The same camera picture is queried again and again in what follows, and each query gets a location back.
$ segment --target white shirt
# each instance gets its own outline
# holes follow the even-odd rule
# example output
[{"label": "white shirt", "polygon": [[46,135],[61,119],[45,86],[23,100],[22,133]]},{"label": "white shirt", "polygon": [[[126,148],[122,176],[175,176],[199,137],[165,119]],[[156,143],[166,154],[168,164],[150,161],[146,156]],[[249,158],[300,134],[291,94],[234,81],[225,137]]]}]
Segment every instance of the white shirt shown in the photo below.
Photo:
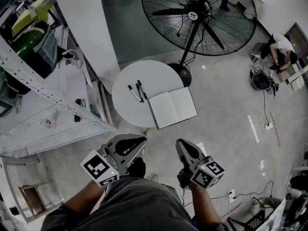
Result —
[{"label": "white shirt", "polygon": [[294,48],[291,42],[284,36],[279,33],[274,33],[273,37],[278,45],[278,48],[282,54],[287,55],[287,51],[294,51]]}]

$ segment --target white marker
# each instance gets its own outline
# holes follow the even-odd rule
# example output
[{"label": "white marker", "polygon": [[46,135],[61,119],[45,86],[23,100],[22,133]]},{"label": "white marker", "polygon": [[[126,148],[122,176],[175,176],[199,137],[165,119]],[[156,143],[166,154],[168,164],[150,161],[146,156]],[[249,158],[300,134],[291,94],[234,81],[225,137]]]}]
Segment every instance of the white marker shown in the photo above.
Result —
[{"label": "white marker", "polygon": [[128,85],[128,88],[130,89],[131,93],[135,96],[135,98],[138,100],[138,102],[142,102],[141,99],[137,96],[131,85]]},{"label": "white marker", "polygon": [[251,116],[248,116],[248,119],[249,119],[249,122],[250,122],[250,125],[251,125],[251,128],[252,128],[252,131],[254,132],[255,139],[256,139],[257,143],[259,143],[260,140],[258,139],[258,135],[257,135],[256,129],[255,129],[255,126],[252,122]]}]

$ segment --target notebook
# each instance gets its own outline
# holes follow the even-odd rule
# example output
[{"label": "notebook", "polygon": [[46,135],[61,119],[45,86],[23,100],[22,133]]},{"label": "notebook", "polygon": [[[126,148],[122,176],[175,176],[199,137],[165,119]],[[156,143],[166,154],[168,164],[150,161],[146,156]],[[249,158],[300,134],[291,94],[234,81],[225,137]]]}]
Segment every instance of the notebook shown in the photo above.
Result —
[{"label": "notebook", "polygon": [[188,87],[151,97],[149,103],[159,129],[197,115]]}]

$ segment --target pedestal fan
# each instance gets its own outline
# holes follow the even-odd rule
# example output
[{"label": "pedestal fan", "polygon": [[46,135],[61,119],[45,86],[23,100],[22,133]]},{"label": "pedestal fan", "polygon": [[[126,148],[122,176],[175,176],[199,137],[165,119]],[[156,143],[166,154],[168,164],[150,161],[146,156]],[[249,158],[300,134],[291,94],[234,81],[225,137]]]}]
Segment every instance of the pedestal fan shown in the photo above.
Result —
[{"label": "pedestal fan", "polygon": [[[143,10],[156,31],[185,50],[179,64],[169,64],[185,87],[192,81],[185,66],[196,54],[233,53],[245,46],[255,32],[257,13],[253,0],[229,0],[229,12],[219,9],[220,4],[221,0],[142,0]],[[186,61],[188,52],[193,52],[193,58]]]}]

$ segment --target fan logo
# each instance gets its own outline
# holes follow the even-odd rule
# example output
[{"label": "fan logo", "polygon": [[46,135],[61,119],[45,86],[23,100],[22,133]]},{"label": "fan logo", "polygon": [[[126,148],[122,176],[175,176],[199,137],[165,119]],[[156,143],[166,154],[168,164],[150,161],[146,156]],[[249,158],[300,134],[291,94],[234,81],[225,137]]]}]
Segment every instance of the fan logo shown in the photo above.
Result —
[{"label": "fan logo", "polygon": [[195,21],[196,19],[198,19],[198,16],[195,12],[189,12],[188,13],[188,18],[190,18],[191,20]]}]

